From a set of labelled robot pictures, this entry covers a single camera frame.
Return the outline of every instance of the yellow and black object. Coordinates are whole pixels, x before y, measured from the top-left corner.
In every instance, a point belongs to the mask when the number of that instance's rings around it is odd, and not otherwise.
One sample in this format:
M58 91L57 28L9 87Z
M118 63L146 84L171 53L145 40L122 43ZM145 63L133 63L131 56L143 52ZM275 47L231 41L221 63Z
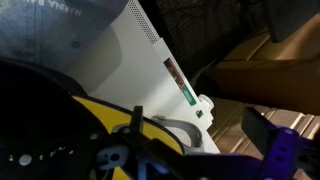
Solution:
M132 111L91 98L73 79L37 65L1 59L0 84L0 179L61 179L86 137L108 137L131 120ZM178 138L155 122L144 118L142 133L183 154ZM120 168L109 175L128 178Z

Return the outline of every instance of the black plastic part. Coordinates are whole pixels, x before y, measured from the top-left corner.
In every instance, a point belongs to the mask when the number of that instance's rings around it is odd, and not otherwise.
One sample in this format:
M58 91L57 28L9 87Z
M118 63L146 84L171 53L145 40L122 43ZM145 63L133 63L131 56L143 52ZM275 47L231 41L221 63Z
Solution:
M261 116L254 108L246 108L241 128L261 154L266 154L270 141L276 134L276 132L272 131L276 131L277 127Z
M262 0L270 37L281 42L313 17L319 0Z
M71 157L68 152L76 151L84 135L101 132L107 137L99 119L70 95L75 91L53 71L0 59L0 77L0 144L13 157L0 168L0 179L60 179ZM28 167L19 165L22 154L33 159Z
M131 121L130 121L130 129L137 132L142 132L142 124L143 124L143 107L135 106L133 109Z
M17 68L29 70L30 72L38 73L39 75L47 78L48 81L54 82L57 86L59 86L61 89L63 89L70 95L87 95L87 93L84 91L82 86L77 81L58 71L37 64L18 61L9 58L0 57L0 63L5 63L7 66L15 66Z

